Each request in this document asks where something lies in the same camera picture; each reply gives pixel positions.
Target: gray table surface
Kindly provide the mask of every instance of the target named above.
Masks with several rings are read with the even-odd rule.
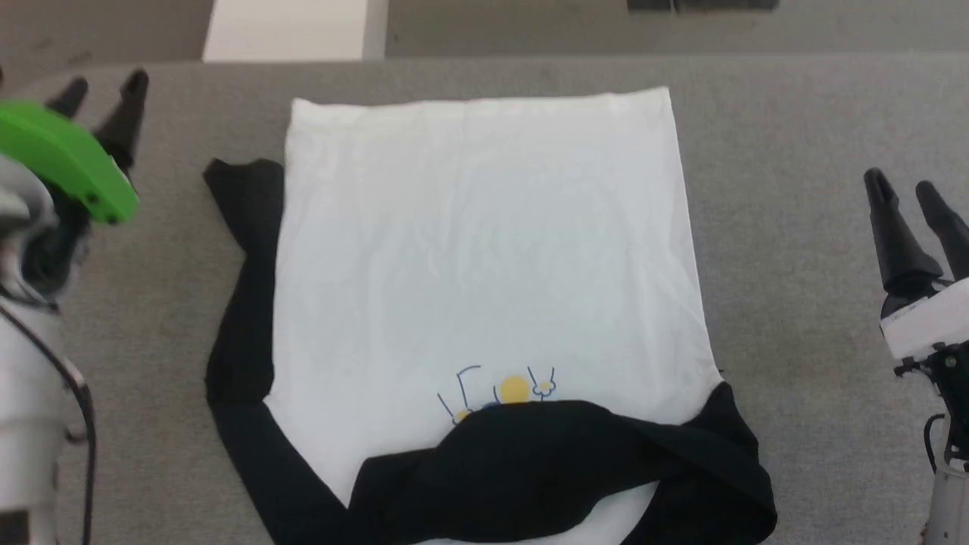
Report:
[[[91,123],[129,67],[95,70]],[[268,543],[216,437],[203,370],[241,252],[205,189],[212,157],[283,157],[290,100],[581,95],[668,85],[706,320],[761,440],[772,543],[917,541],[931,486],[922,423],[941,407],[894,378],[861,174],[883,167],[914,229],[914,186],[969,213],[969,57],[659,57],[149,66],[134,180],[142,208],[97,232],[65,304],[102,437],[98,543]],[[66,77],[22,95],[46,97]],[[65,542],[82,455],[65,457]]]

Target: white sheet of cloth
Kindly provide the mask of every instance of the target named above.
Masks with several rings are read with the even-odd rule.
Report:
[[[266,404],[344,504],[492,403],[689,420],[721,378],[668,90],[295,100],[273,324]],[[653,490],[533,542],[618,543]]]

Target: black t-shirt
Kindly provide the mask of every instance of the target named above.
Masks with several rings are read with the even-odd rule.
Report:
[[[204,177],[246,253],[209,359],[208,402],[277,545],[548,536],[579,524],[601,498],[655,481],[656,494],[623,545],[741,545],[760,543],[773,531],[770,478],[727,383],[679,426],[616,415],[585,401],[483,409],[435,448],[367,460],[345,507],[263,403],[273,378],[283,168],[267,160],[241,166],[214,161]]]

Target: floor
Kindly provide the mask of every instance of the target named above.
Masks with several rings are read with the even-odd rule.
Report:
[[[0,0],[6,89],[84,65],[197,59],[210,10],[211,0]],[[387,57],[965,50],[967,24],[965,0],[781,0],[770,15],[678,16],[629,16],[625,0],[391,0]]]

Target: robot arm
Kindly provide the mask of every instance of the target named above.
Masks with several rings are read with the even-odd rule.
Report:
[[[93,134],[72,123],[87,91],[74,80],[45,106],[0,101],[0,545],[53,545],[56,461],[65,440],[65,386],[88,447],[82,543],[90,542],[96,454],[83,377],[61,357],[57,302],[86,252],[92,221],[127,220],[128,181],[147,75],[135,72]]]
[[[969,544],[969,228],[930,181],[916,189],[925,221],[942,242],[953,281],[922,251],[898,211],[898,197],[876,169],[864,176],[882,283],[882,333],[902,365],[920,371],[946,406],[946,443],[934,454],[927,545]]]

